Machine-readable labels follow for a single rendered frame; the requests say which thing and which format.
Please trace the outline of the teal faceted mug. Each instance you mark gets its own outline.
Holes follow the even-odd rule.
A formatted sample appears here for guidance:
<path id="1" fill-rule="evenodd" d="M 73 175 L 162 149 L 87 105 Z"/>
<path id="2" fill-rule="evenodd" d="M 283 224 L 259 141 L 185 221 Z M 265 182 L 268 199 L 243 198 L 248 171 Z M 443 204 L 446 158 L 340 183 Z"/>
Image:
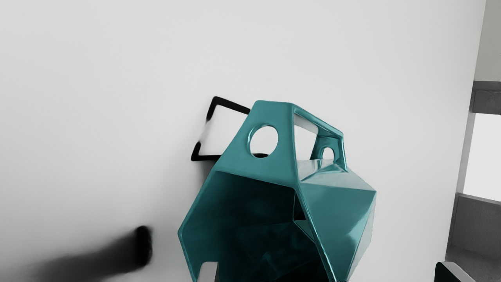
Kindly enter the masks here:
<path id="1" fill-rule="evenodd" d="M 372 235 L 376 191 L 347 166 L 343 134 L 293 103 L 254 103 L 178 230 L 190 276 L 345 282 Z"/>

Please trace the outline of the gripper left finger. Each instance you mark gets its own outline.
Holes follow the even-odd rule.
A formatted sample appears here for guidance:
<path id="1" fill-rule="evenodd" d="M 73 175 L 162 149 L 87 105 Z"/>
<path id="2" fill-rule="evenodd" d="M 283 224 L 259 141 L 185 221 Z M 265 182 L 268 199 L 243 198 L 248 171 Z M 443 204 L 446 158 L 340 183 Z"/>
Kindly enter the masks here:
<path id="1" fill-rule="evenodd" d="M 202 264 L 199 272 L 199 282 L 219 282 L 219 264 L 207 261 Z"/>

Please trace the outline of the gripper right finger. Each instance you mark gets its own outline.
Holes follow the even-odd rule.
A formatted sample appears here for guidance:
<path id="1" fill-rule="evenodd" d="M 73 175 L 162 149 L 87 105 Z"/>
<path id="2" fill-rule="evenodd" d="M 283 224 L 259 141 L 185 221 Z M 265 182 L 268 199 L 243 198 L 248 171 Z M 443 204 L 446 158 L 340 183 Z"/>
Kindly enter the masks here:
<path id="1" fill-rule="evenodd" d="M 435 282 L 476 282 L 458 264 L 439 261 L 435 266 Z"/>

